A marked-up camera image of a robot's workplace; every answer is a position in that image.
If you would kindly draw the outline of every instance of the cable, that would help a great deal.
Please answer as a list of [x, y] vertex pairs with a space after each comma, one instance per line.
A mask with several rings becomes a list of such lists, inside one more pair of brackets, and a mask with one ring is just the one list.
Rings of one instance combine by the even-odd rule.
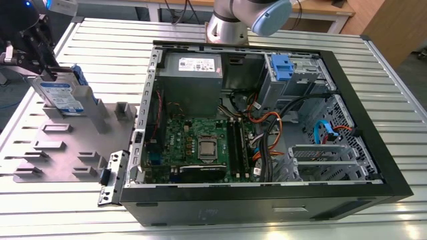
[[235, 118], [236, 116], [229, 112], [228, 109], [221, 108], [221, 105], [217, 106], [217, 109], [229, 117]]
[[192, 17], [195, 16], [195, 19], [197, 20], [197, 24], [200, 25], [201, 23], [200, 23], [200, 20], [199, 20], [199, 17], [197, 17], [196, 11], [195, 11], [195, 9], [193, 9], [192, 2], [191, 2], [191, 0], [185, 0], [185, 2], [188, 2], [189, 7], [191, 7], [191, 10], [192, 10], [192, 15], [191, 15], [189, 19], [192, 19]]
[[19, 102], [16, 102], [16, 103], [13, 103], [11, 105], [0, 106], [0, 109], [7, 109], [7, 108], [13, 107], [15, 105], [17, 105], [20, 103], [21, 103], [21, 101], [19, 101]]
[[[179, 19], [176, 20], [176, 22], [172, 21], [172, 25], [173, 25], [173, 26], [175, 26], [176, 24], [179, 24], [179, 23], [181, 22], [181, 20], [183, 20], [183, 17], [184, 17], [185, 11], [187, 11], [187, 3], [188, 3], [188, 2], [189, 2], [189, 1], [185, 0], [184, 9], [181, 10], [181, 15], [180, 15]], [[172, 13], [172, 10], [171, 10], [171, 8], [169, 8], [168, 0], [164, 0], [164, 3], [165, 3], [165, 7], [167, 7], [171, 15], [173, 16], [175, 14]]]
[[349, 126], [344, 126], [344, 125], [339, 125], [339, 126], [333, 127], [333, 130], [337, 130], [337, 129], [347, 129], [348, 131], [353, 130]]
[[1, 88], [5, 88], [9, 84], [11, 84], [11, 81], [7, 80], [4, 84], [0, 84], [0, 87], [1, 87]]
[[296, 16], [296, 20], [293, 22], [293, 26], [291, 27], [289, 31], [292, 31], [300, 24], [301, 18], [303, 18], [303, 6], [301, 6], [301, 2], [300, 0], [297, 1], [297, 5], [299, 5], [299, 10], [297, 10], [297, 16]]
[[[352, 130], [353, 130], [349, 126], [344, 126], [344, 125], [339, 125], [339, 126], [333, 127], [333, 130], [335, 130], [335, 131], [339, 130], [339, 129], [347, 129], [348, 131], [352, 131]], [[321, 144], [325, 144], [327, 141], [328, 141], [328, 135], [325, 135], [325, 136], [323, 137]]]

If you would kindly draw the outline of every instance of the blue cable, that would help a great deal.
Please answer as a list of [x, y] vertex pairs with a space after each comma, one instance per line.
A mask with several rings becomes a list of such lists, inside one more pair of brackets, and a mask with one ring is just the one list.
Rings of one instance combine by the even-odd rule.
[[20, 103], [21, 103], [21, 101], [19, 101], [19, 102], [16, 102], [16, 103], [13, 103], [11, 105], [0, 106], [0, 109], [7, 109], [7, 108], [13, 107], [15, 105], [17, 105]]
[[333, 134], [335, 137], [339, 136], [337, 132], [333, 131], [328, 121], [327, 120], [319, 120], [315, 123], [313, 130], [312, 130], [315, 144], [320, 144], [320, 139], [319, 139], [319, 126], [320, 126], [320, 124], [323, 124], [323, 126], [325, 128], [325, 134]]

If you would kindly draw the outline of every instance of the aluminum table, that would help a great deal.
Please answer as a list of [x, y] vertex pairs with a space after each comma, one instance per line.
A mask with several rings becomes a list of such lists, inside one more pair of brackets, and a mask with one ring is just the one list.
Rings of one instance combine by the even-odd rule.
[[[77, 63], [104, 103], [137, 106], [153, 40], [204, 42], [200, 25], [89, 19], [69, 25], [57, 61]], [[353, 35], [279, 31], [248, 34], [249, 44], [328, 50], [380, 132], [414, 196], [337, 221], [141, 227], [123, 207], [97, 208], [96, 183], [15, 183], [0, 177], [0, 237], [43, 239], [427, 239], [427, 114], [369, 41]], [[0, 174], [9, 174], [47, 119], [28, 91], [0, 136]]]

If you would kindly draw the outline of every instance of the power supply label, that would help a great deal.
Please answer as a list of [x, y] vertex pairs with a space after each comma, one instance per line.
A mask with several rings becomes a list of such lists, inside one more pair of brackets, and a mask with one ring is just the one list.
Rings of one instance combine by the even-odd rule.
[[40, 83], [49, 101], [64, 115], [77, 116], [84, 111], [72, 95], [72, 86], [67, 83]]
[[181, 58], [179, 59], [179, 71], [215, 72], [215, 60], [211, 58]]

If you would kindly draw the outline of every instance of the gray metal plate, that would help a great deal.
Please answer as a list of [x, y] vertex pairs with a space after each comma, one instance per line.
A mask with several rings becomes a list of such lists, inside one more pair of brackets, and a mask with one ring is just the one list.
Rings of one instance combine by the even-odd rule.
[[[115, 104], [105, 104], [108, 111], [108, 117], [105, 123], [108, 126], [108, 132], [99, 134], [93, 124], [88, 117], [65, 117], [64, 119], [48, 119], [40, 126], [36, 137], [32, 140], [32, 144], [37, 141], [63, 142], [61, 148], [43, 149], [43, 152], [48, 155], [45, 161], [32, 161], [32, 165], [43, 171], [39, 177], [19, 177], [13, 176], [13, 181], [17, 183], [43, 183], [43, 182], [97, 182], [103, 164], [100, 160], [81, 161], [77, 156], [80, 153], [97, 152], [104, 158], [104, 162], [108, 162], [111, 153], [127, 150], [129, 148], [129, 140], [132, 134], [132, 128], [135, 120], [117, 121], [115, 116]], [[131, 106], [133, 116], [136, 114], [136, 108]], [[45, 125], [52, 124], [69, 124], [71, 132], [44, 132]], [[29, 163], [23, 163], [20, 167], [28, 166]], [[97, 174], [88, 176], [75, 176], [75, 168], [83, 170], [87, 167], [92, 167]]]

